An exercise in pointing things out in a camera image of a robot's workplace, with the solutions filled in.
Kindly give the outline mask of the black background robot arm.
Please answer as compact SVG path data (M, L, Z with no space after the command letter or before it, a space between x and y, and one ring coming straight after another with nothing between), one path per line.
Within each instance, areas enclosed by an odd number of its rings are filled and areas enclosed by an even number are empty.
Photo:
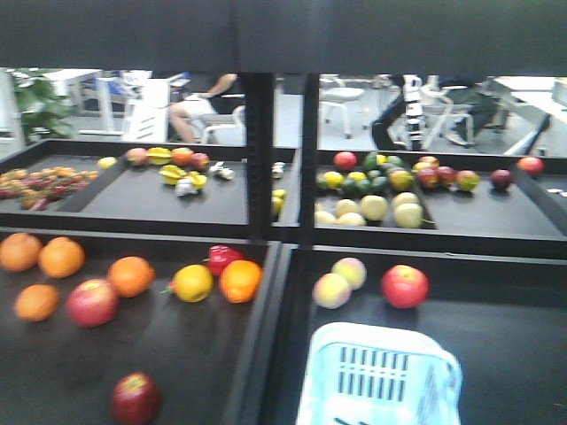
M400 89L400 93L372 121L372 140L381 151L420 151L423 148L422 79L416 74L392 74L391 81ZM403 114L406 115L409 148L394 142L389 134L389 128Z

